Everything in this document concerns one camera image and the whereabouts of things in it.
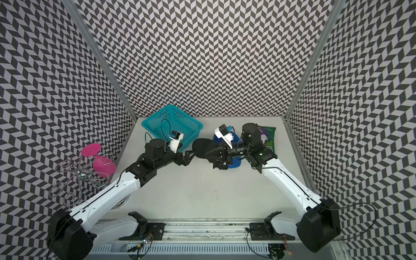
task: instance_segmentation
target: vent grille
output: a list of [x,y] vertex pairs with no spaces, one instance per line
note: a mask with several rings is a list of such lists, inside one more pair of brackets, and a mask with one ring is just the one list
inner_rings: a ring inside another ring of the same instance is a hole
[[[137,246],[136,243],[117,244],[118,246],[111,246],[116,244],[105,244],[97,247],[90,252],[90,254],[126,254],[128,249]],[[144,253],[149,249],[150,245],[146,245],[139,250],[139,253]],[[254,252],[260,255],[267,255],[269,253],[268,247],[263,244],[252,244],[250,247]],[[148,254],[154,255],[246,255],[253,254],[247,244],[244,243],[209,243],[209,244],[195,244],[195,243],[172,243],[172,244],[153,244],[150,247]]]

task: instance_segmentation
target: blue object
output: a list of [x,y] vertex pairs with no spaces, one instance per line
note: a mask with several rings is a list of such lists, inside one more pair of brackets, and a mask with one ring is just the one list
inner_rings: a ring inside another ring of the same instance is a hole
[[[169,123],[166,120],[163,120],[164,118],[166,118],[171,124],[170,131]],[[181,140],[183,146],[178,150],[179,152],[183,151],[198,137],[199,131],[201,131],[203,127],[202,123],[198,122],[198,120],[191,117],[174,105],[167,105],[166,107],[160,109],[145,119],[141,123],[141,126],[149,131],[149,133],[151,133],[154,137],[163,140],[166,140],[163,134],[165,134],[166,137],[169,137],[173,130],[183,133],[183,139]]]
[[[230,133],[233,134],[233,140],[231,141],[231,143],[238,143],[238,141],[240,140],[240,138],[238,138],[238,135],[236,135],[233,131],[231,131],[231,129],[232,128],[230,126],[227,127],[227,130],[230,131]],[[213,140],[214,140],[214,142],[216,144],[220,144],[223,141],[222,138],[218,138],[216,135],[214,135]],[[241,157],[233,157],[233,164],[228,165],[228,168],[229,169],[230,168],[237,168],[238,166],[240,166],[241,165],[241,161],[240,160],[237,160],[237,159],[240,159],[240,158]]]

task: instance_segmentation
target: black motor housing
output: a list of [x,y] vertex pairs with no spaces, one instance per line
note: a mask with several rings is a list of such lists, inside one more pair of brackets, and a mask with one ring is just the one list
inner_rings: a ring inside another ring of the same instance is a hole
[[95,234],[85,232],[69,212],[56,211],[48,225],[46,244],[60,260],[82,260],[92,249]]
[[307,249],[316,253],[341,234],[338,205],[330,198],[314,208],[308,207],[296,224],[297,234]]

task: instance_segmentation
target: white table surface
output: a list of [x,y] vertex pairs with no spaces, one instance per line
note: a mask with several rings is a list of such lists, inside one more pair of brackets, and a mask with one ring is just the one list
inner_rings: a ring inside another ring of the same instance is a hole
[[[274,126],[275,152],[285,167],[304,183],[295,154],[281,117],[201,117],[199,138],[212,138],[214,129],[222,124],[232,125],[241,135],[245,123]],[[113,180],[144,152],[144,134],[139,118]],[[206,159],[194,157],[188,166],[169,164],[157,171],[146,185],[130,195],[119,209],[111,210],[103,219],[115,219],[137,211],[149,220],[204,219],[224,220],[264,219],[275,211],[289,211],[293,205],[267,177],[251,169],[243,160],[240,167],[213,169]]]

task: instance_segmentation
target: green snack bag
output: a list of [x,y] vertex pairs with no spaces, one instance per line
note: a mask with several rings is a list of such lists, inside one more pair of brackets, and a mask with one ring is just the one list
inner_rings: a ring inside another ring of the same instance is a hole
[[264,146],[275,152],[275,131],[276,127],[270,126],[262,126],[262,128],[266,131],[269,139],[265,142]]

